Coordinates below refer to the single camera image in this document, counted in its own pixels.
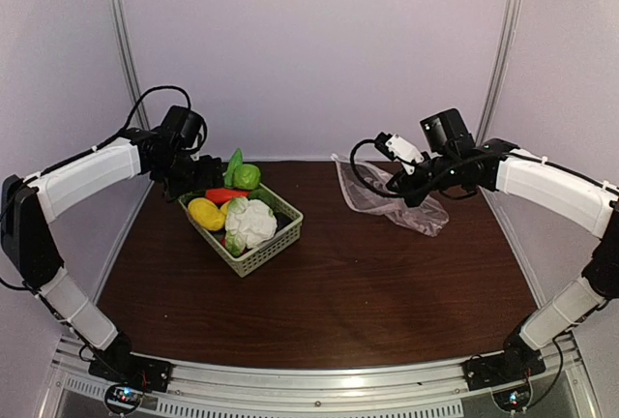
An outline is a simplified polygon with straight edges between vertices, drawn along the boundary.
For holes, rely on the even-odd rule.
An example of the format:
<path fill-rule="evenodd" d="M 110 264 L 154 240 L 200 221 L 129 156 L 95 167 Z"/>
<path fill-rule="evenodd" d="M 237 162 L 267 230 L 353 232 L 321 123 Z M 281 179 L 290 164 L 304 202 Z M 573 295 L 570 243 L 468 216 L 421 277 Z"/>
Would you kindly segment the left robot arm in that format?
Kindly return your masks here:
<path fill-rule="evenodd" d="M 110 138 L 59 164 L 2 185 L 1 249 L 22 279 L 22 289 L 49 306 L 97 353 L 119 383 L 139 373 L 116 325 L 69 273 L 57 245 L 58 225 L 94 197 L 147 178 L 167 201 L 219 186 L 221 160 L 199 152 L 207 138 L 203 117 L 186 106 L 169 109 L 150 130 L 122 127 Z"/>

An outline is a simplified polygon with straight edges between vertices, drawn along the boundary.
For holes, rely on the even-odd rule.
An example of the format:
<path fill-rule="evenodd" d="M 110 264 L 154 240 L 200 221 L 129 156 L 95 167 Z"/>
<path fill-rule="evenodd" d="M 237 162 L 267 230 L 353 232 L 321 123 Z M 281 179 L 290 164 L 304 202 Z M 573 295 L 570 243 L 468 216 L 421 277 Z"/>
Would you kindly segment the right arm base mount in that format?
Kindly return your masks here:
<path fill-rule="evenodd" d="M 461 366 L 470 391 L 521 381 L 546 370 L 541 351 L 531 348 L 517 329 L 504 341 L 501 352 L 474 355 Z"/>

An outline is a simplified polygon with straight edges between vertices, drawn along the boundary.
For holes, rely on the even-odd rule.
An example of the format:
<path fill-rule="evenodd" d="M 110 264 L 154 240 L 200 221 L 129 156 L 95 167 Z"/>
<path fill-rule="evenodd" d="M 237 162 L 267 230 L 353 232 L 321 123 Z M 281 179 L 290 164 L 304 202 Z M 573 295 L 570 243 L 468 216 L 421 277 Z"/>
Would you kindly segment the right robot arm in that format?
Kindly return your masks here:
<path fill-rule="evenodd" d="M 466 194 L 483 191 L 496 195 L 510 212 L 523 206 L 515 214 L 520 221 L 541 219 L 540 224 L 518 225 L 529 241 L 549 239 L 559 255 L 567 254 L 559 250 L 562 237 L 589 246 L 579 252 L 581 264 L 569 264 L 573 276 L 557 284 L 555 294 L 547 295 L 505 340 L 495 369 L 502 379 L 516 380 L 553 339 L 617 299 L 618 188 L 509 140 L 477 142 L 455 108 L 430 115 L 420 125 L 427 148 L 399 134 L 384 134 L 376 141 L 401 166 L 388 189 L 408 206 L 417 207 L 429 194 L 453 188 Z"/>

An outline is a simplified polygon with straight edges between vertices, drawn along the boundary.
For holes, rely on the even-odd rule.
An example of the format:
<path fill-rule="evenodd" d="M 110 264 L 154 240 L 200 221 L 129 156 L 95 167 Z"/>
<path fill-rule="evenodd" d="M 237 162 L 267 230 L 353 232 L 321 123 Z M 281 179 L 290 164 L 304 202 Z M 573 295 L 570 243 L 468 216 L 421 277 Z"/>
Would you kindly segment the clear zip top bag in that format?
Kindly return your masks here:
<path fill-rule="evenodd" d="M 428 196 L 420 206 L 410 208 L 402 198 L 383 197 L 368 190 L 355 176 L 348 159 L 332 154 L 331 160 L 336 166 L 343 199 L 352 211 L 384 217 L 429 237 L 436 237 L 448 224 L 449 214 L 438 200 Z"/>

